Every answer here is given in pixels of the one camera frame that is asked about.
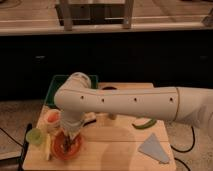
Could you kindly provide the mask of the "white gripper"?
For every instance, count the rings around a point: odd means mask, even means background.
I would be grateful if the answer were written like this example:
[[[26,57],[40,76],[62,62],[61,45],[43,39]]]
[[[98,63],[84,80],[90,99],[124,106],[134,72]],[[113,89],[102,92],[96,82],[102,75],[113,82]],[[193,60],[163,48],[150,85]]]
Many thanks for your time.
[[[64,129],[66,135],[75,138],[84,124],[84,115],[70,111],[62,111],[60,117],[60,125]]]

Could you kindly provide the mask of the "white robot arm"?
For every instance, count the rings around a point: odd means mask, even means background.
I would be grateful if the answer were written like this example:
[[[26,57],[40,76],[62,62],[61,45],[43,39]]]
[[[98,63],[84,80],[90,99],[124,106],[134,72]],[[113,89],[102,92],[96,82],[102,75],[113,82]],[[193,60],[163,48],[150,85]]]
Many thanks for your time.
[[[85,113],[109,113],[173,121],[195,126],[213,139],[213,89],[158,87],[100,90],[90,78],[73,73],[56,91],[54,103],[61,110],[61,126],[74,139]]]

